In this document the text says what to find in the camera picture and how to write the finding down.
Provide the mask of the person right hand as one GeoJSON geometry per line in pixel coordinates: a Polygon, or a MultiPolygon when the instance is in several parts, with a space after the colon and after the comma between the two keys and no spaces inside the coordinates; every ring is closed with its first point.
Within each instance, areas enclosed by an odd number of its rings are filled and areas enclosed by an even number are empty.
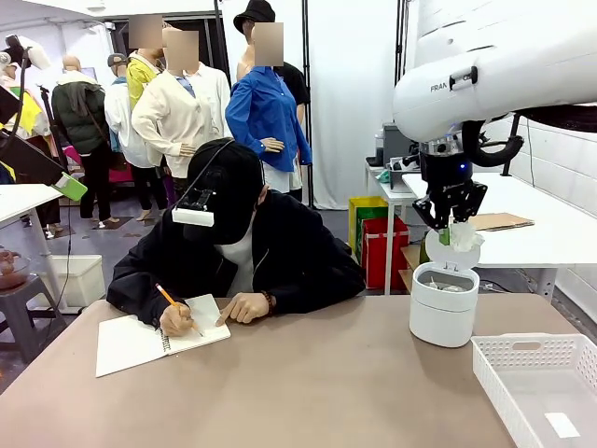
{"type": "Polygon", "coordinates": [[[184,303],[168,305],[160,316],[160,328],[168,337],[182,337],[194,327],[191,310],[184,303]]]}

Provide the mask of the person left hand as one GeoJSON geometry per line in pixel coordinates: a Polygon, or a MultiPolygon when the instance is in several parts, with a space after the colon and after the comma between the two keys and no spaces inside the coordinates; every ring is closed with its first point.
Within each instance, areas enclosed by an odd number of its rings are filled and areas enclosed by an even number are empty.
{"type": "Polygon", "coordinates": [[[270,303],[263,293],[239,293],[220,312],[216,320],[217,327],[223,326],[229,319],[238,323],[250,324],[270,312],[270,303]]]}

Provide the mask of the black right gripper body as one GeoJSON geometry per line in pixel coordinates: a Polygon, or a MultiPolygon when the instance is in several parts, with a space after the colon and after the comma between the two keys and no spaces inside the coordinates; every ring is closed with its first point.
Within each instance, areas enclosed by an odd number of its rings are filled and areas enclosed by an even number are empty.
{"type": "Polygon", "coordinates": [[[450,217],[468,221],[478,213],[487,187],[472,180],[472,163],[464,153],[446,157],[420,155],[425,195],[412,206],[433,230],[449,227],[450,217]]]}

